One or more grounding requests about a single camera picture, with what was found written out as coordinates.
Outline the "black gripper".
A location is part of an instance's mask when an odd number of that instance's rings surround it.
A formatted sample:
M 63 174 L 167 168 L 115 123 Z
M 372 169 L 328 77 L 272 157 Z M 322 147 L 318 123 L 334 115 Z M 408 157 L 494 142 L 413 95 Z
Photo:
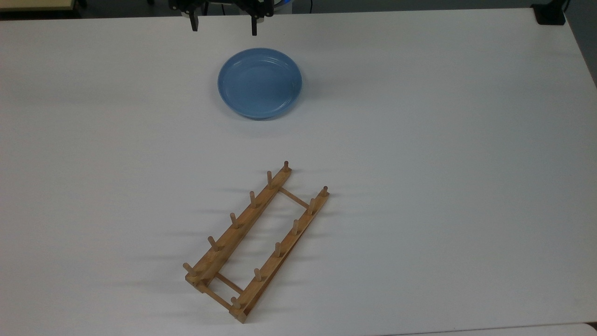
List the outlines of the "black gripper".
M 192 31 L 198 32 L 198 13 L 203 11 L 207 3 L 236 6 L 251 15 L 252 36 L 257 35 L 258 18 L 273 16 L 273 0 L 169 0 L 169 7 L 188 15 Z

